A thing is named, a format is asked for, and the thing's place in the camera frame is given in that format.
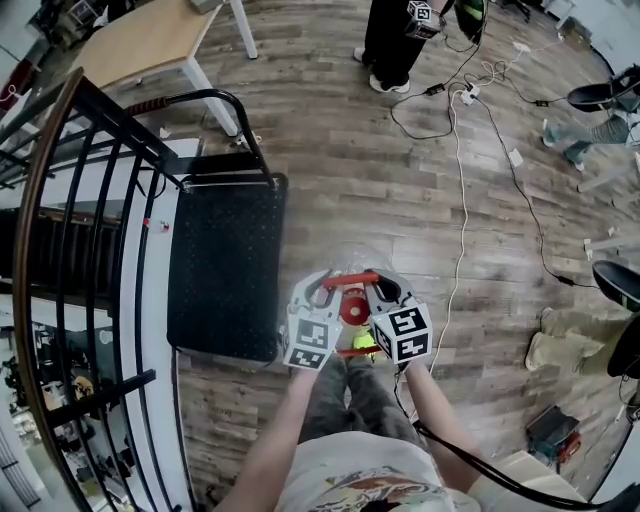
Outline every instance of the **red circular part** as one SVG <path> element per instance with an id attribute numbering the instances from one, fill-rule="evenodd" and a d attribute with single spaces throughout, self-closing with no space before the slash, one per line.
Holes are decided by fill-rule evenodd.
<path id="1" fill-rule="evenodd" d="M 349 325 L 363 325 L 369 318 L 369 304 L 362 288 L 350 288 L 344 292 L 340 304 L 340 316 Z"/>

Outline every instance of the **jeans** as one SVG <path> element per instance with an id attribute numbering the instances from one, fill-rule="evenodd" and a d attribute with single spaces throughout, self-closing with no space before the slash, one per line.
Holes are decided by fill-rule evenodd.
<path id="1" fill-rule="evenodd" d="M 604 375 L 633 318 L 607 320 L 579 311 L 545 311 L 529 361 L 535 367 L 553 365 L 568 373 Z"/>
<path id="2" fill-rule="evenodd" d="M 577 142 L 564 151 L 564 156 L 574 164 L 581 164 L 584 155 L 592 144 L 625 144 L 629 137 L 627 122 L 618 116 L 612 116 L 604 123 L 591 128 L 570 123 L 556 127 L 547 126 L 544 138 L 555 143 L 565 139 Z"/>
<path id="3" fill-rule="evenodd" d="M 347 385 L 349 408 L 344 404 Z M 336 434 L 362 431 L 408 441 L 425 449 L 411 422 L 375 375 L 365 356 L 344 360 L 333 355 L 316 381 L 298 443 Z"/>
<path id="4" fill-rule="evenodd" d="M 408 37 L 405 30 L 411 16 L 407 12 L 408 0 L 372 0 L 369 23 L 365 36 L 364 64 L 372 64 L 371 72 L 382 82 L 383 88 L 404 85 L 415 64 L 424 39 Z M 453 5 L 442 10 L 441 16 Z"/>

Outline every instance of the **black and white marker cube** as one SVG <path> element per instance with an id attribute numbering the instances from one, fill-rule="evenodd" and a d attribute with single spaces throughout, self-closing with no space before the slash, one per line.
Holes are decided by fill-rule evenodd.
<path id="1" fill-rule="evenodd" d="M 369 323 L 376 343 L 396 364 L 431 353 L 433 325 L 424 303 L 372 316 Z"/>
<path id="2" fill-rule="evenodd" d="M 342 331 L 339 321 L 313 315 L 306 309 L 287 315 L 283 362 L 287 366 L 320 371 Z"/>
<path id="3" fill-rule="evenodd" d="M 431 21 L 431 7 L 429 7 L 427 2 L 411 0 L 407 6 L 407 11 L 413 18 L 413 21 L 417 23 Z"/>

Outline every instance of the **wooden floor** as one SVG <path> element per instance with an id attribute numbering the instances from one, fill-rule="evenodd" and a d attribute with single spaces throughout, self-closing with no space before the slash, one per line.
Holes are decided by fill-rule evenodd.
<path id="1" fill-rule="evenodd" d="M 197 59 L 214 84 L 242 100 L 272 170 L 289 177 L 280 303 L 330 247 L 364 242 L 410 279 L 439 334 L 464 218 L 456 141 L 453 136 L 411 140 L 389 115 L 399 97 L 368 87 L 366 70 L 351 59 L 353 47 L 362 44 L 368 5 L 367 0 L 248 0 L 260 52 L 256 61 L 246 58 L 225 7 Z M 482 46 L 464 71 L 480 74 L 483 60 L 515 58 L 514 41 L 531 48 L 558 41 L 551 18 L 534 13 L 527 25 L 517 12 L 490 5 Z M 449 18 L 450 44 L 466 47 L 454 17 Z M 411 73 L 411 93 L 447 80 L 465 58 L 442 40 L 427 43 Z M 559 44 L 523 55 L 509 76 L 523 95 L 552 99 L 603 81 L 608 73 L 591 51 Z M 186 88 L 184 78 L 166 73 L 121 91 L 118 101 L 126 105 Z M 537 108 L 500 83 L 482 89 L 480 97 L 508 149 L 517 148 L 524 158 L 516 172 L 542 223 L 549 267 L 590 283 L 582 241 L 605 238 L 610 227 L 633 230 L 639 211 L 617 210 L 611 198 L 637 185 L 618 180 L 579 194 L 580 173 L 560 152 L 541 144 L 539 130 L 545 117 L 594 124 L 605 114 L 582 114 L 566 102 Z M 442 133 L 449 128 L 446 107 L 446 94 L 416 97 L 398 107 L 397 117 L 417 135 Z M 626 430 L 625 422 L 612 424 L 620 407 L 618 381 L 570 378 L 551 368 L 529 373 L 523 358 L 546 306 L 624 312 L 597 290 L 570 288 L 545 274 L 536 225 L 513 185 L 487 112 L 460 102 L 456 109 L 470 217 L 460 287 L 435 376 L 491 458 L 525 448 L 524 425 L 550 405 L 579 418 L 584 444 L 562 473 L 589 496 Z M 164 122 L 174 137 L 197 134 L 207 140 L 207 151 L 220 151 L 228 141 L 208 118 L 200 128 L 203 115 L 201 106 L 176 108 Z M 614 165 L 631 166 L 629 151 L 597 148 L 587 174 Z M 640 263 L 637 252 L 619 257 Z M 214 495 L 224 494 L 286 382 L 278 364 L 254 371 L 228 361 L 180 357 L 188 460 L 199 500 L 205 501 L 208 486 Z M 410 404 L 405 389 L 403 396 Z"/>

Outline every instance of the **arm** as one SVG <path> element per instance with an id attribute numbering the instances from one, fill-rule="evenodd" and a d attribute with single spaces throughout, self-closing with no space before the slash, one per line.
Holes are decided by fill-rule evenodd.
<path id="1" fill-rule="evenodd" d="M 423 362 L 414 361 L 406 371 L 411 398 L 422 424 L 445 441 L 463 450 L 483 457 L 471 434 L 462 426 L 451 404 L 431 377 Z M 478 479 L 478 473 L 457 455 L 441 444 L 427 440 L 431 455 L 436 461 L 445 485 L 467 492 Z"/>
<path id="2" fill-rule="evenodd" d="M 275 417 L 260 433 L 231 492 L 216 512 L 271 512 L 282 493 L 318 372 L 296 373 Z"/>

